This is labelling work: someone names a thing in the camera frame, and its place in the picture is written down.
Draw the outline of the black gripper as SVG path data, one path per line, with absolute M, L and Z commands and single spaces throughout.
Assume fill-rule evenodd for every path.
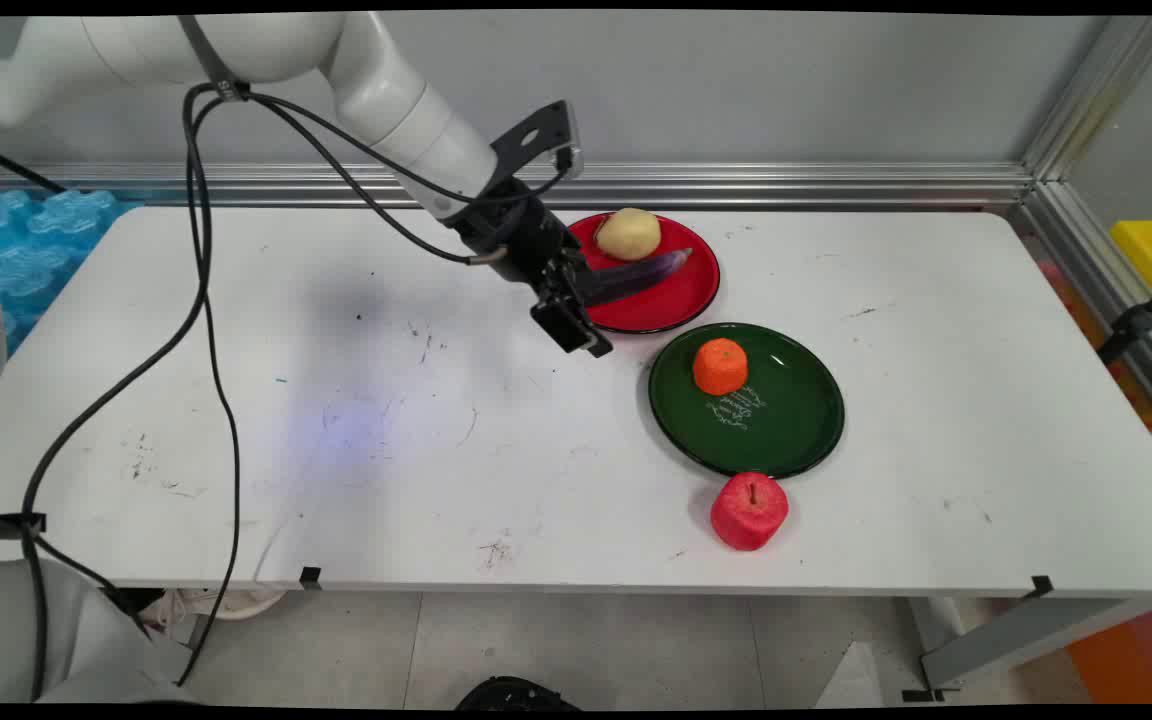
M 444 219 L 476 255 L 505 249 L 490 263 L 509 282 L 525 283 L 540 296 L 530 309 L 531 319 L 566 354 L 586 351 L 602 357 L 613 351 L 589 314 L 596 295 L 594 272 L 581 259 L 579 241 L 538 197 L 502 202 L 526 192 L 520 179 L 500 179 L 486 188 L 482 204 L 473 204 Z

